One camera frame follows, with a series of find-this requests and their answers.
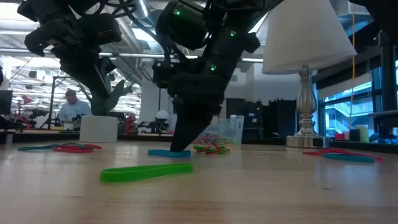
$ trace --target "person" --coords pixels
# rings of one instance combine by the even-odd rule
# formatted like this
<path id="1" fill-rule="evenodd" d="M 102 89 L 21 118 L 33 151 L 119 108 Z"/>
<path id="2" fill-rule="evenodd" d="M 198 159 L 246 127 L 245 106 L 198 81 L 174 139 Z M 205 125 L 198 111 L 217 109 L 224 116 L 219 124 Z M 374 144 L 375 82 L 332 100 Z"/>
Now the person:
<path id="1" fill-rule="evenodd" d="M 2 73 L 2 66 L 0 65 L 0 86 L 3 83 L 3 81 L 4 81 L 4 75 Z"/>
<path id="2" fill-rule="evenodd" d="M 65 103 L 61 108 L 59 113 L 60 121 L 61 123 L 65 123 L 66 121 L 73 120 L 74 127 L 79 128 L 78 115 L 93 115 L 90 106 L 88 106 L 88 103 L 80 101 L 74 90 L 68 90 L 65 98 L 68 103 Z"/>

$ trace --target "blue shirt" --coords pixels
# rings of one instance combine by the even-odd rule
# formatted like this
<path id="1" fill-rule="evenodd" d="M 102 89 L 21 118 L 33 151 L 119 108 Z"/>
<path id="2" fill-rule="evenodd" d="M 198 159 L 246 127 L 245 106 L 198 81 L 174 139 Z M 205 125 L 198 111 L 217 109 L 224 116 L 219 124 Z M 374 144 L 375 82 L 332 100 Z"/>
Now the blue shirt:
<path id="1" fill-rule="evenodd" d="M 77 100 L 75 104 L 70 105 L 65 103 L 62 105 L 61 111 L 59 113 L 61 121 L 68 121 L 72 118 L 76 118 L 77 115 L 93 115 L 88 103 Z"/>

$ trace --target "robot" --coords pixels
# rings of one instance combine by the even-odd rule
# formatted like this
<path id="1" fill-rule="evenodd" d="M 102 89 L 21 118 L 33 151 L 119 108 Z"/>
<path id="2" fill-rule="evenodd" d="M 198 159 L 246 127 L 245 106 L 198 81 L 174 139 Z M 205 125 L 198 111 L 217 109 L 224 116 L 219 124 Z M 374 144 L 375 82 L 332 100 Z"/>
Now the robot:
<path id="1" fill-rule="evenodd" d="M 150 121 L 143 121 L 138 124 L 138 128 L 146 128 L 150 129 L 151 134 L 162 134 L 167 133 L 169 129 L 169 124 L 166 122 L 169 120 L 169 114 L 166 111 L 159 111 L 156 114 L 155 120 Z M 141 133 L 145 134 L 148 133 L 147 131 L 141 131 Z"/>
<path id="2" fill-rule="evenodd" d="M 178 119 L 170 150 L 181 152 L 220 113 L 224 91 L 243 51 L 253 53 L 260 46 L 256 34 L 248 32 L 283 0 L 207 0 L 205 7 L 188 0 L 172 0 L 157 21 L 156 35 L 132 15 L 136 9 L 132 1 L 23 1 L 18 13 L 41 24 L 26 36 L 25 45 L 39 56 L 44 56 L 43 49 L 52 45 L 61 70 L 92 93 L 107 97 L 104 78 L 116 66 L 109 58 L 99 57 L 100 45 L 121 40 L 115 17 L 128 16 L 164 50 L 164 60 L 156 60 L 153 65 L 153 82 L 167 88 L 174 98 Z M 100 6 L 94 14 L 84 13 L 97 3 Z M 115 7 L 115 11 L 101 13 L 105 6 Z M 81 18 L 77 19 L 71 8 Z M 191 50 L 206 48 L 201 57 L 188 59 L 176 43 Z M 170 55 L 179 62 L 171 62 Z"/>

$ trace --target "table lamp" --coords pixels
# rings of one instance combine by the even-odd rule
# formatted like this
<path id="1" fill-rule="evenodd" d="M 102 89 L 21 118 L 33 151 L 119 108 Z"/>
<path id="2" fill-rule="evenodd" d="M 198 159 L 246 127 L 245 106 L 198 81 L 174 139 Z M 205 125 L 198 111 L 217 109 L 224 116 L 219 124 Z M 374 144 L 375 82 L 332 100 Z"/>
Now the table lamp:
<path id="1" fill-rule="evenodd" d="M 312 114 L 317 102 L 311 71 L 356 55 L 329 0 L 284 0 L 270 12 L 264 49 L 263 73 L 300 75 L 297 110 L 300 131 L 287 136 L 289 147 L 328 147 L 315 130 Z"/>

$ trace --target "lamp stand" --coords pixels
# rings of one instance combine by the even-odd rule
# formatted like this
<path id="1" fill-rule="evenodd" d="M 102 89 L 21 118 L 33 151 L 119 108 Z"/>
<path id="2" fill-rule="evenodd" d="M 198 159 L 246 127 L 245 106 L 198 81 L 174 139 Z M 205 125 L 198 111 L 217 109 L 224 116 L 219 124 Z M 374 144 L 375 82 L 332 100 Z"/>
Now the lamp stand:
<path id="1" fill-rule="evenodd" d="M 308 65 L 304 65 L 300 75 L 301 90 L 297 99 L 297 111 L 300 113 L 300 131 L 294 136 L 287 136 L 286 146 L 304 148 L 326 148 L 329 147 L 330 139 L 318 135 L 314 130 L 315 122 L 312 114 L 316 112 L 318 103 L 312 89 L 311 73 Z"/>

